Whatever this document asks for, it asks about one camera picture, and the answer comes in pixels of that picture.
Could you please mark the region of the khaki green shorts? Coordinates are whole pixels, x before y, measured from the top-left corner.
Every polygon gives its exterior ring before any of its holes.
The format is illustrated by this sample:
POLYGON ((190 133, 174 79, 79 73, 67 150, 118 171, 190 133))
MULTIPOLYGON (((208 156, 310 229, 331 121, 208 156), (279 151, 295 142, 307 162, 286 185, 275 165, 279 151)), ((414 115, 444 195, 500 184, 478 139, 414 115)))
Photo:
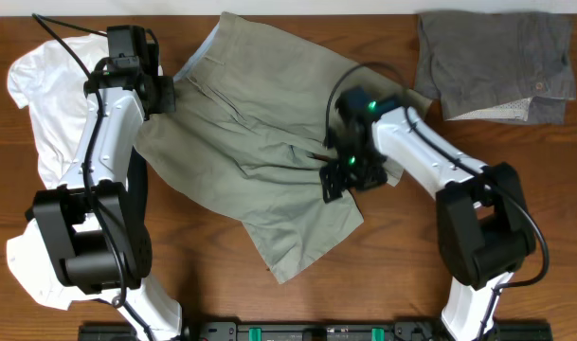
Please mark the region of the khaki green shorts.
POLYGON ((350 194, 325 203, 325 111, 340 90, 394 95, 395 81, 330 49, 226 12, 174 79, 176 109, 135 148, 172 188, 243 223, 285 282, 362 224, 350 194))

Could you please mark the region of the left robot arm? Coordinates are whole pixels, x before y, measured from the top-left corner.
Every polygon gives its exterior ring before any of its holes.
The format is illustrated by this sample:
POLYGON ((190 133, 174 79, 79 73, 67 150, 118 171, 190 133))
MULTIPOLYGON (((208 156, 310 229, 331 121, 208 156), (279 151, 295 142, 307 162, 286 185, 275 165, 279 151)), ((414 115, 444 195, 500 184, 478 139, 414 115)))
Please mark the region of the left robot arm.
POLYGON ((109 54, 85 73, 88 117, 74 162, 56 188, 36 193, 31 212, 60 284, 130 323, 89 327, 81 339, 178 340, 182 308, 151 273, 147 172, 134 153, 142 124, 174 112, 173 80, 159 70, 151 30, 114 26, 103 35, 109 54))

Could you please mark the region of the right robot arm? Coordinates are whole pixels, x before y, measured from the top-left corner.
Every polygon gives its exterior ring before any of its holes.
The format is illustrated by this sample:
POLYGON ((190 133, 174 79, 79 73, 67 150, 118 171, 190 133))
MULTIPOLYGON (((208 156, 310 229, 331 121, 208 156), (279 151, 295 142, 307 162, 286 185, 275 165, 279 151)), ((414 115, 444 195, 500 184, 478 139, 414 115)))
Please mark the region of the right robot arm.
POLYGON ((536 247, 516 171, 461 153, 397 97, 373 99, 357 86, 334 107, 345 131, 328 131, 337 157, 319 172, 324 202, 384 185, 384 164, 395 160, 435 201, 439 250, 452 276, 442 324, 455 340, 489 336, 501 292, 536 247))

